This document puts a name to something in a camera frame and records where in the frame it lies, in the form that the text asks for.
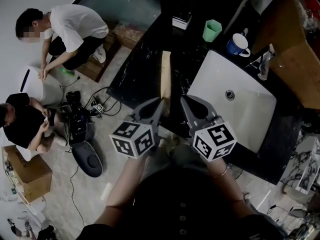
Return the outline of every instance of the shoe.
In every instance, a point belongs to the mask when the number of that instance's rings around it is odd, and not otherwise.
[[[65,74],[69,75],[69,76],[72,76],[72,77],[75,76],[75,70],[67,70],[65,68],[60,68],[60,71],[62,73],[65,73]]]
[[[25,227],[25,229],[28,230],[28,231],[33,231],[32,227],[30,226],[29,221],[26,221],[26,222],[24,223],[24,227]]]
[[[101,44],[92,55],[98,62],[101,64],[106,61],[106,51],[104,49],[104,45]]]
[[[53,132],[54,138],[53,141],[57,144],[59,144],[62,147],[65,147],[68,142],[64,137],[59,136],[56,132]]]

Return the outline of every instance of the green cup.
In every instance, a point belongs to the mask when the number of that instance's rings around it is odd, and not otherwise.
[[[216,37],[220,34],[221,31],[222,31],[222,26],[218,21],[214,19],[207,20],[205,22],[202,37],[206,42],[212,42],[213,40],[216,39]]]

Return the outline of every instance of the white box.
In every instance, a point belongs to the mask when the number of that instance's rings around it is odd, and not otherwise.
[[[188,21],[185,21],[178,17],[172,17],[172,26],[182,30],[186,30],[190,24],[191,18],[192,16],[188,19]]]
[[[109,134],[114,150],[129,158],[137,159],[155,145],[152,126],[129,121],[120,121]]]
[[[195,132],[193,147],[209,162],[229,155],[237,137],[228,122],[223,122]]]

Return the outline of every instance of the sink basin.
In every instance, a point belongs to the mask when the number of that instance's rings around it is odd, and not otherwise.
[[[210,50],[188,94],[212,104],[230,123],[237,142],[255,153],[259,151],[277,100],[255,79]]]

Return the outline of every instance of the black countertop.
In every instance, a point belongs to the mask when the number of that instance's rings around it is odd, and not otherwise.
[[[233,33],[250,25],[247,39],[255,38],[258,22],[250,22],[252,15],[244,9],[230,34],[222,33],[213,41],[202,39],[205,20],[193,17],[188,29],[180,31],[172,27],[171,18],[160,15],[132,50],[113,79],[107,93],[134,109],[139,104],[160,97],[162,51],[170,51],[171,103],[169,117],[161,119],[168,130],[187,137],[189,127],[185,121],[180,97],[186,94],[195,79],[207,53],[214,50],[234,62],[269,92],[276,100],[274,114],[262,146],[256,154],[237,143],[224,159],[245,171],[272,184],[277,184],[288,164],[301,128],[302,106],[291,90],[272,71],[267,81],[261,81],[254,68],[244,69],[249,58],[228,55],[226,43]]]

